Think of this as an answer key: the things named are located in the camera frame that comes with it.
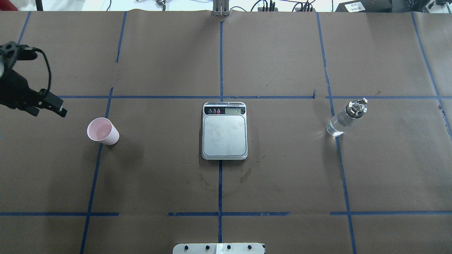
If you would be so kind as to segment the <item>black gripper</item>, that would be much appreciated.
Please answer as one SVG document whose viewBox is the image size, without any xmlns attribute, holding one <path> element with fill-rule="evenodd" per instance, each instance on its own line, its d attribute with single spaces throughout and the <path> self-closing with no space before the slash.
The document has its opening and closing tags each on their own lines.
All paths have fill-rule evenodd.
<svg viewBox="0 0 452 254">
<path fill-rule="evenodd" d="M 11 109 L 25 111 L 37 117 L 40 109 L 47 109 L 66 117 L 67 110 L 63 108 L 63 100 L 53 93 L 40 92 L 29 87 L 27 79 L 11 70 L 1 77 L 1 104 Z"/>
</svg>

